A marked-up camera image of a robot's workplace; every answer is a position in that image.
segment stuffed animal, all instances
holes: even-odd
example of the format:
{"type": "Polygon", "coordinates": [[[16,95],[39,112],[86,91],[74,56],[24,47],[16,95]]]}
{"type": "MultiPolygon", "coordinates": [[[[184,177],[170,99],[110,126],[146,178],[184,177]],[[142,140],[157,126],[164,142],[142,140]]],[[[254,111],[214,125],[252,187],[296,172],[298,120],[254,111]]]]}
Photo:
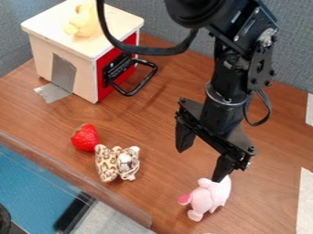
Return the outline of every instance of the stuffed animal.
{"type": "Polygon", "coordinates": [[[116,146],[110,150],[102,144],[96,145],[95,162],[101,180],[108,183],[117,176],[123,180],[135,180],[135,174],[140,167],[139,151],[136,146],[127,149],[116,146]]]}
{"type": "Polygon", "coordinates": [[[96,167],[101,180],[105,183],[114,181],[118,176],[115,152],[103,144],[97,144],[94,151],[96,155],[96,167]]]}
{"type": "Polygon", "coordinates": [[[95,0],[87,0],[85,4],[77,5],[75,12],[64,27],[65,33],[76,37],[91,36],[98,25],[95,0]]]}
{"type": "Polygon", "coordinates": [[[225,206],[232,190],[232,181],[227,175],[220,183],[215,183],[207,178],[198,181],[199,187],[190,194],[178,199],[180,205],[191,204],[188,217],[196,222],[203,218],[203,214],[209,211],[211,214],[220,207],[225,206]]]}

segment pink plush pig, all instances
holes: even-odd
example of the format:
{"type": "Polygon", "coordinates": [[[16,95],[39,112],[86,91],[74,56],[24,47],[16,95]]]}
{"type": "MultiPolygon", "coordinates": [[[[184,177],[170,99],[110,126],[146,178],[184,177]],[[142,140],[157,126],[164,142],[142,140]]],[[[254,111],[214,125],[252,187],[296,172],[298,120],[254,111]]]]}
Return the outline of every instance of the pink plush pig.
{"type": "Polygon", "coordinates": [[[225,206],[232,189],[232,181],[226,176],[220,183],[209,179],[198,180],[199,187],[190,194],[178,199],[180,205],[191,204],[192,209],[188,211],[188,217],[196,222],[203,218],[203,214],[209,211],[211,214],[219,207],[225,206]]]}

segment red box side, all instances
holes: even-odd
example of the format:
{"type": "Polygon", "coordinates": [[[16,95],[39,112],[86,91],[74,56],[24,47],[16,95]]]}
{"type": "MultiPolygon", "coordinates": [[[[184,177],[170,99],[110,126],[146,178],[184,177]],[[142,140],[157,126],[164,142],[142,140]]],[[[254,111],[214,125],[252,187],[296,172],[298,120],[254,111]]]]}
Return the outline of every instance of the red box side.
{"type": "MultiPolygon", "coordinates": [[[[134,33],[133,35],[129,36],[124,43],[135,45],[137,40],[137,34],[134,33]]],[[[97,80],[98,80],[98,101],[105,98],[113,91],[112,86],[104,87],[103,82],[103,68],[110,64],[115,58],[122,54],[122,51],[118,48],[113,48],[111,51],[103,55],[101,58],[97,60],[97,80]]],[[[135,72],[135,66],[130,67],[126,72],[124,72],[119,78],[115,80],[115,83],[120,85],[129,78],[135,72]]]]}

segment red strawberry toy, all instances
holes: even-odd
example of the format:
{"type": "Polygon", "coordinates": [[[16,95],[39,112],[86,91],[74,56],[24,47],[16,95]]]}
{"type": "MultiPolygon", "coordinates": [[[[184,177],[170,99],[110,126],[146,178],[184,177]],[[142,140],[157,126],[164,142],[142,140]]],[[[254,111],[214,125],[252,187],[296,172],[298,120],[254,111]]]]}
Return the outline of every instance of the red strawberry toy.
{"type": "Polygon", "coordinates": [[[94,152],[94,147],[99,144],[99,136],[95,127],[85,123],[75,130],[70,138],[72,144],[79,150],[94,152]]]}

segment wooden desk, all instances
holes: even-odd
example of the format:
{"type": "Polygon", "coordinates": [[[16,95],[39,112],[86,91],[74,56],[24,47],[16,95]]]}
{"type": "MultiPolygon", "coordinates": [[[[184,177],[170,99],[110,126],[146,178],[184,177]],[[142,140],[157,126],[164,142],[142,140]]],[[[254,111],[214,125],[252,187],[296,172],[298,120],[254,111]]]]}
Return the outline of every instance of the wooden desk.
{"type": "MultiPolygon", "coordinates": [[[[143,43],[168,46],[147,35],[143,43]]],[[[204,101],[213,62],[191,51],[149,59],[160,71],[146,88],[133,98],[114,92],[97,105],[75,95],[46,104],[33,91],[46,82],[38,78],[33,61],[29,61],[0,80],[0,127],[99,184],[94,156],[76,151],[70,143],[76,126],[94,124],[109,147],[140,146],[142,167],[137,179],[102,186],[143,209],[152,217],[152,229],[157,233],[295,233],[300,167],[313,170],[313,129],[305,125],[307,94],[279,83],[268,89],[274,104],[271,121],[258,128],[245,125],[259,147],[252,168],[232,174],[233,191],[226,208],[194,223],[178,205],[177,197],[195,188],[199,178],[211,176],[218,154],[199,139],[179,154],[174,113],[179,97],[204,101]]],[[[251,117],[264,114],[263,105],[256,101],[251,117]]],[[[42,160],[37,163],[106,199],[92,190],[94,183],[73,180],[52,161],[42,160]]]]}

